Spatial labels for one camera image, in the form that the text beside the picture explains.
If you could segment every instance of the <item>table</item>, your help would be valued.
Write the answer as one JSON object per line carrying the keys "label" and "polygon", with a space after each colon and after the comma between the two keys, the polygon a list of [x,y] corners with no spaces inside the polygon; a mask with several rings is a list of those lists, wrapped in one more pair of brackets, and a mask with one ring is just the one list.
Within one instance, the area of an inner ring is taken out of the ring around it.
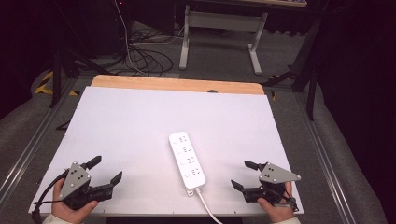
{"label": "table", "polygon": [[[123,178],[113,199],[100,203],[95,215],[206,216],[199,198],[184,191],[170,153],[168,133],[182,128],[196,146],[206,176],[203,194],[212,212],[260,215],[260,207],[245,203],[230,180],[247,188],[260,184],[259,173],[246,168],[244,160],[269,160],[290,169],[265,100],[262,86],[253,83],[98,76],[84,91],[37,195],[70,160],[83,163],[100,154],[102,162],[89,171],[91,186],[106,184],[121,170]],[[255,137],[258,133],[265,139]],[[303,213],[295,185],[293,196]],[[43,204],[41,212],[49,213],[50,204]]]}
{"label": "table", "polygon": [[[232,1],[209,1],[209,2],[232,4]],[[252,3],[252,4],[282,6],[282,7],[306,6],[306,2],[303,3],[289,2],[282,0],[241,0],[239,2],[241,2],[241,4]],[[183,37],[183,45],[181,49],[180,64],[179,64],[179,68],[181,70],[185,70],[187,68],[189,43],[190,43],[189,40],[190,27],[201,27],[201,28],[255,32],[256,35],[254,37],[253,44],[248,44],[247,49],[250,55],[250,60],[252,62],[255,74],[260,75],[262,73],[262,69],[260,67],[256,49],[259,44],[260,38],[262,36],[262,29],[264,28],[265,21],[268,15],[267,12],[263,12],[261,17],[249,17],[249,16],[224,15],[218,13],[195,12],[195,11],[190,11],[190,9],[191,6],[186,5],[185,17],[184,17],[184,37]]]}

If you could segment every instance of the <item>white metal desk leg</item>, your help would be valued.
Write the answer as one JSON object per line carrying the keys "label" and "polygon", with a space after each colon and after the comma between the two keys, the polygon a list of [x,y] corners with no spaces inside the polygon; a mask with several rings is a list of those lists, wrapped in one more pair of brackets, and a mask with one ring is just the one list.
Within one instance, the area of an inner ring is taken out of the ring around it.
{"label": "white metal desk leg", "polygon": [[184,37],[183,46],[181,47],[180,64],[179,69],[185,70],[187,68],[187,59],[189,57],[189,27],[190,27],[190,7],[186,6],[184,12]]}
{"label": "white metal desk leg", "polygon": [[267,20],[267,15],[268,14],[265,12],[262,13],[262,19],[260,20],[259,25],[257,27],[254,43],[253,45],[251,44],[247,45],[248,52],[250,54],[250,60],[253,64],[254,73],[256,75],[262,74],[262,69],[260,68],[259,59],[257,58],[256,48],[259,45],[260,38],[262,37],[262,30],[264,29],[264,24],[265,21]]}

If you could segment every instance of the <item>white power strip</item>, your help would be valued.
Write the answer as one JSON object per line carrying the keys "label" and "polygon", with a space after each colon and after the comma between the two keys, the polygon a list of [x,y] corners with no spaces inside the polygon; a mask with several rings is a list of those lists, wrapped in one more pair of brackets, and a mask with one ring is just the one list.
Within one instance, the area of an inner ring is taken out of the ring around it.
{"label": "white power strip", "polygon": [[184,186],[187,189],[187,194],[191,196],[195,189],[206,182],[204,172],[195,155],[190,138],[185,132],[171,134],[169,142],[177,161],[178,170],[183,178]]}

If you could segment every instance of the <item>human hand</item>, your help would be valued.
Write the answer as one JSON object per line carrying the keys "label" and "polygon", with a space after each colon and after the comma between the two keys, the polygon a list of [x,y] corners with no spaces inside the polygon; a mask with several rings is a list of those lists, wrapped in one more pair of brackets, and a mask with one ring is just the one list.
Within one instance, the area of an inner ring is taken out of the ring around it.
{"label": "human hand", "polygon": [[[291,183],[285,183],[285,196],[291,197]],[[259,198],[257,203],[262,207],[262,209],[268,214],[271,219],[271,222],[282,222],[294,217],[294,211],[292,207],[274,207],[264,198]]]}
{"label": "human hand", "polygon": [[[60,179],[55,183],[52,195],[53,201],[59,200],[59,194],[61,193],[61,188],[63,184],[64,179]],[[97,205],[97,201],[92,201],[85,204],[84,207],[75,211],[69,208],[65,203],[58,202],[52,204],[51,213],[53,216],[56,216],[64,221],[79,224]]]}

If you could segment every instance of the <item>white sleeve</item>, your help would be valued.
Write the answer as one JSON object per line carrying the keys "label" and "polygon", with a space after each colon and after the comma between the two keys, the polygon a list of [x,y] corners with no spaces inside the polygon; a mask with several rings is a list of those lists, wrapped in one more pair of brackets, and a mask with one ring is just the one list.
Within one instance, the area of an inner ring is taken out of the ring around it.
{"label": "white sleeve", "polygon": [[63,221],[60,218],[55,217],[51,214],[44,220],[43,224],[72,224],[72,223]]}
{"label": "white sleeve", "polygon": [[300,220],[297,217],[282,221],[282,222],[276,222],[274,224],[301,224]]}

